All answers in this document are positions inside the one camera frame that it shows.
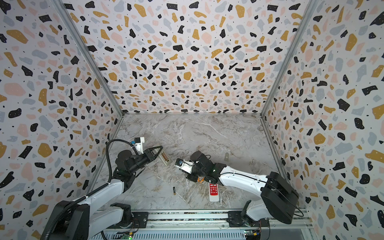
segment terrazzo wallpaper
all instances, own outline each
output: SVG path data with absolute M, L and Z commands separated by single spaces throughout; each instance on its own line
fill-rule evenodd
M 383 1 L 319 1 L 265 119 L 319 239 L 384 239 Z
M 256 113 L 305 0 L 63 0 L 126 113 Z
M 88 190 L 118 116 L 49 1 L 0 8 L 0 239 L 40 239 Z

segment white remote control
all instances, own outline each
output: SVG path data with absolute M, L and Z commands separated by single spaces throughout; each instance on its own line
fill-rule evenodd
M 209 201 L 210 202 L 219 201 L 217 184 L 209 184 Z

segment gray marble surface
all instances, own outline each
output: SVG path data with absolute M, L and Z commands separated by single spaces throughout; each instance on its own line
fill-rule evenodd
M 211 155 L 212 162 L 225 163 L 235 169 L 255 174 L 277 172 L 261 121 L 256 115 L 126 115 L 118 139 L 132 141 L 145 137 L 144 149 L 163 145 L 174 162 L 189 160 L 197 150 Z M 128 146 L 114 142 L 110 149 L 113 170 L 117 154 Z M 229 160 L 224 161 L 225 153 Z M 156 159 L 135 179 L 131 188 L 112 199 L 130 204 L 132 209 L 240 209 L 246 201 L 259 198 L 234 187 L 219 186 L 219 202 L 209 201 L 208 183 L 193 183 L 186 174 L 165 166 Z M 95 187 L 108 179 L 103 165 Z

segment ventilation grille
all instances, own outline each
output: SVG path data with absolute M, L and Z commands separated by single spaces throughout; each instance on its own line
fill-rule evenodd
M 108 240 L 117 239 L 121 234 L 108 234 L 104 232 Z M 91 239 L 102 239 L 98 234 Z M 244 240 L 244 230 L 194 230 L 194 231 L 139 231 L 134 234 L 137 240 Z

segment metal corner post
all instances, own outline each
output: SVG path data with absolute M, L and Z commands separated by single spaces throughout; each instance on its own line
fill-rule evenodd
M 70 32 L 71 36 L 73 37 L 73 40 L 75 41 L 77 47 L 79 48 L 80 52 L 82 53 L 83 57 L 85 58 L 86 62 L 88 63 L 89 67 L 95 73 L 96 77 L 99 80 L 100 85 L 102 86 L 105 94 L 109 98 L 112 106 L 115 108 L 119 118 L 123 116 L 123 112 L 119 107 L 118 102 L 116 101 L 116 98 L 113 96 L 108 84 L 104 81 L 104 77 L 101 74 L 101 71 L 96 65 L 96 62 L 92 58 L 91 54 L 88 51 L 87 46 L 81 39 L 81 35 L 79 31 L 77 30 L 75 24 L 73 23 L 69 13 L 64 7 L 62 0 L 51 0 L 51 3 L 57 13 L 59 14 L 60 18 L 63 20 L 63 23 L 65 24 L 65 27 Z
M 319 0 L 309 0 L 307 8 L 304 11 L 303 19 L 301 20 L 300 25 L 297 29 L 297 33 L 296 33 L 295 37 L 293 38 L 292 44 L 288 49 L 288 52 L 285 56 L 285 59 L 284 59 L 283 64 L 280 68 L 280 71 L 277 74 L 276 80 L 272 85 L 272 88 L 271 88 L 270 93 L 268 94 L 267 100 L 265 101 L 265 104 L 264 104 L 262 112 L 261 112 L 262 117 L 266 115 L 266 112 L 268 110 L 268 106 L 272 102 L 273 96 L 277 92 L 277 89 L 283 80 L 283 76 L 284 76 L 284 74 L 285 74 L 285 72 L 289 66 L 289 63 L 291 62 L 291 59 L 293 58 L 293 55 L 295 54 L 297 46 L 299 45 L 300 40 L 301 40 L 305 30 L 307 29 L 308 22 L 312 17 L 312 14 L 313 14 L 316 6 L 317 6 L 318 1 Z

